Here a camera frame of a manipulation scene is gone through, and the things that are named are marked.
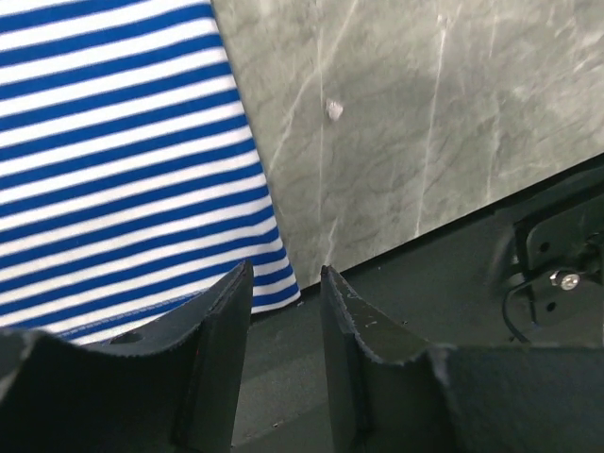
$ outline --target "striped shirt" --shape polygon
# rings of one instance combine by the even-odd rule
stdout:
[[[0,2],[0,326],[103,341],[244,259],[299,297],[210,1]]]

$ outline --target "black plastic part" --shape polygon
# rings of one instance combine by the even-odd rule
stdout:
[[[331,268],[321,298],[337,453],[604,451],[603,348],[430,345]],[[345,375],[349,358],[331,345],[350,332],[361,363],[356,377]],[[362,384],[357,408],[366,408],[367,431],[346,414],[342,388],[353,380]],[[351,432],[362,432],[359,449]]]
[[[457,451],[427,343],[366,305],[331,268],[321,298],[335,451]]]
[[[252,288],[241,264],[105,344],[0,330],[0,451],[228,452]]]

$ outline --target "metal bolt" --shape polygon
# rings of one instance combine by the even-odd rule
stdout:
[[[579,274],[573,274],[568,272],[555,272],[549,277],[553,286],[560,286],[564,291],[572,291],[581,282]]]

